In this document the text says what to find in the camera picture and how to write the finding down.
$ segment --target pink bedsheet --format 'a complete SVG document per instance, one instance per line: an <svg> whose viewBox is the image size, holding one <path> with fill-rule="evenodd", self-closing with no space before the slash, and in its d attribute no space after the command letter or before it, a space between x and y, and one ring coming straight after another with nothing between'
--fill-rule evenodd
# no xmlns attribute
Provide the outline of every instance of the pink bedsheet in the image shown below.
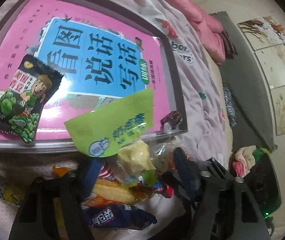
<svg viewBox="0 0 285 240"><path fill-rule="evenodd" d="M209 16L199 5L191 0L165 0L172 7L180 10L197 32L201 43L210 56L222 63L225 61L225 49L219 33L223 27L215 18Z"/></svg>

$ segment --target blue snack wrapper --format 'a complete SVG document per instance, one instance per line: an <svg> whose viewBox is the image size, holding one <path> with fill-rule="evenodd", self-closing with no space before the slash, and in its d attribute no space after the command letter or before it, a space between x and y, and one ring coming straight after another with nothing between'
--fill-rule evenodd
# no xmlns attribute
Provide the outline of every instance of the blue snack wrapper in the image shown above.
<svg viewBox="0 0 285 240"><path fill-rule="evenodd" d="M154 215L135 206L125 204L87 208L83 210L83 218L88 225L97 228L143 230L152 223L157 223Z"/></svg>

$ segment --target book cover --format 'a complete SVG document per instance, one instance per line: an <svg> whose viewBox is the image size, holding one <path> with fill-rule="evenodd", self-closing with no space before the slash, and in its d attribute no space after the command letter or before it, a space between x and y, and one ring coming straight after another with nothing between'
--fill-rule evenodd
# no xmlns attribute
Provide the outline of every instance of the book cover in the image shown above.
<svg viewBox="0 0 285 240"><path fill-rule="evenodd" d="M170 112L158 38L107 15L60 0L30 0L0 46L0 97L7 88L25 87L14 74L26 54L64 74L44 105L35 140L69 139L65 121L146 88L154 93L150 131L159 131ZM0 132L0 140L8 136Z"/></svg>

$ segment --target green paper label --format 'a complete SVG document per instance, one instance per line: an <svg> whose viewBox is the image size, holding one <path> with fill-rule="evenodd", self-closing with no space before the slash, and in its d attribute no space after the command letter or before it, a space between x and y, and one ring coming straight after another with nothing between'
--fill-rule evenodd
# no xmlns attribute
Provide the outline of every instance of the green paper label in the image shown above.
<svg viewBox="0 0 285 240"><path fill-rule="evenodd" d="M148 85L149 84L149 75L148 75L147 62L143 59L140 59L139 65L140 65L140 74L141 74L142 81L145 85Z"/></svg>
<svg viewBox="0 0 285 240"><path fill-rule="evenodd" d="M81 153L93 157L115 155L153 127L153 91L144 89L65 122Z"/></svg>

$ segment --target gray rug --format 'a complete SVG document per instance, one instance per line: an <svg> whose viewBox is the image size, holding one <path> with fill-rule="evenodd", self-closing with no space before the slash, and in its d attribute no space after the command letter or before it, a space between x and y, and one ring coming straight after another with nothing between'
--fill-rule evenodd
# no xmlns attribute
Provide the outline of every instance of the gray rug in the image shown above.
<svg viewBox="0 0 285 240"><path fill-rule="evenodd" d="M265 88L260 66L228 14L219 12L212 16L221 22L238 52L234 59L227 58L219 67L223 84L230 89L235 102L238 125L232 129L233 151L249 145L272 151L276 146L268 100L270 92Z"/></svg>

